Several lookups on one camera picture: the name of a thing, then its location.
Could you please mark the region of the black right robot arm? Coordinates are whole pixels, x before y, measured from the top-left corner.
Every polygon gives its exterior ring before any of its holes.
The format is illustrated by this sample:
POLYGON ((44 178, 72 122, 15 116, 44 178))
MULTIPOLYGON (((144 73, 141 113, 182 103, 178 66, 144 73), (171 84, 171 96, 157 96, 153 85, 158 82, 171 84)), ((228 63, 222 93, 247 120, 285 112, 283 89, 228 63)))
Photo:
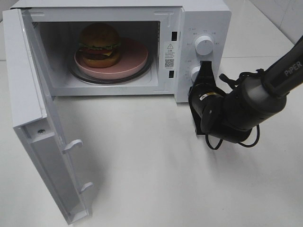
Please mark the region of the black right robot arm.
POLYGON ((303 40, 267 70, 242 72, 236 80, 219 76, 232 89, 225 93, 215 82, 210 61, 201 61, 189 90, 188 102, 196 134, 204 135, 210 149, 222 142, 255 146, 260 123, 282 111, 286 96, 303 82, 303 40))

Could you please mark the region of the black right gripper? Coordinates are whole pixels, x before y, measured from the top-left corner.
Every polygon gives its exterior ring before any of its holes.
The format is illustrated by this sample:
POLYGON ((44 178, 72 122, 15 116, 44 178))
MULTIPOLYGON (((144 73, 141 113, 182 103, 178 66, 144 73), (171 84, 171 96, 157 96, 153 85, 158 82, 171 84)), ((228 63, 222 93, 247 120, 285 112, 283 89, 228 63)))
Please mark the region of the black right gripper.
POLYGON ((190 90, 189 104, 196 133, 205 135, 207 144, 210 144, 209 136, 219 138, 219 144, 224 140, 239 143, 245 141, 251 133, 251 130, 241 131, 228 123, 223 112, 225 96, 226 93, 215 83, 212 62, 200 61, 196 84, 190 90))

